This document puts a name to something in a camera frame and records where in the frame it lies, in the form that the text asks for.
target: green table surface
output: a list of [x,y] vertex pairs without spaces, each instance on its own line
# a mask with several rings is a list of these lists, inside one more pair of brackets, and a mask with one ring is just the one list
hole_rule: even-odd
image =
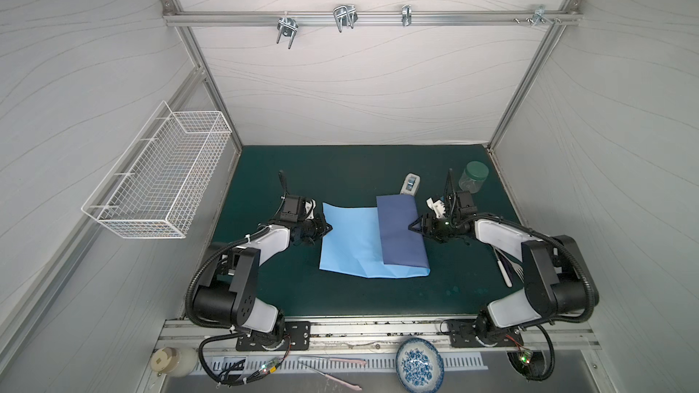
[[[517,221],[493,164],[473,146],[246,146],[221,213],[215,241],[240,239],[277,210],[287,175],[289,193],[342,207],[376,206],[376,196],[398,194],[408,173],[420,176],[418,213],[441,196],[447,171],[458,182],[469,161],[488,165],[490,175],[473,196],[479,211]],[[486,303],[521,288],[508,288],[490,246],[469,239],[439,244],[425,240],[430,275],[360,278],[323,271],[321,243],[290,246],[260,266],[257,297],[287,316],[417,315],[476,313]]]

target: aluminum rail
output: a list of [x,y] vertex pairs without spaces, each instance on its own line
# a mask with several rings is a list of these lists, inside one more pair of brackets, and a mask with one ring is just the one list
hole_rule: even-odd
[[[401,12],[356,12],[357,26],[402,26]],[[581,13],[544,11],[549,22],[540,25],[577,25]],[[289,17],[303,26],[335,26],[332,12],[177,12],[164,15],[167,26],[277,26]],[[530,25],[534,11],[412,12],[412,26]]]

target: plate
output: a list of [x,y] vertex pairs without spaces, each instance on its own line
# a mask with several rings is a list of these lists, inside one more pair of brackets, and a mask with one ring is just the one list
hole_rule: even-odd
[[410,393],[435,393],[444,380],[444,363],[432,343],[410,338],[398,349],[396,372]]

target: blue cloth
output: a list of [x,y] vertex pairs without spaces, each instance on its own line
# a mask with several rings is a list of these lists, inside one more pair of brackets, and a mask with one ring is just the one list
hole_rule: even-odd
[[333,230],[323,237],[320,269],[364,278],[427,276],[430,269],[385,265],[376,208],[340,208],[323,204]]
[[385,265],[429,269],[425,241],[421,234],[407,229],[417,220],[417,205],[411,195],[376,196],[379,212],[381,251]]

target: fork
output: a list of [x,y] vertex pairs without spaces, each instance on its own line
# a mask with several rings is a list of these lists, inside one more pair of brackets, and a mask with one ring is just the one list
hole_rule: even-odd
[[498,249],[498,252],[501,254],[500,255],[501,257],[505,258],[510,263],[510,265],[512,266],[512,270],[514,270],[514,273],[516,273],[517,276],[520,277],[521,281],[524,282],[524,269],[522,268],[522,266],[518,265],[516,262],[514,262],[510,258],[508,258],[508,256],[505,255],[502,252],[502,250]]

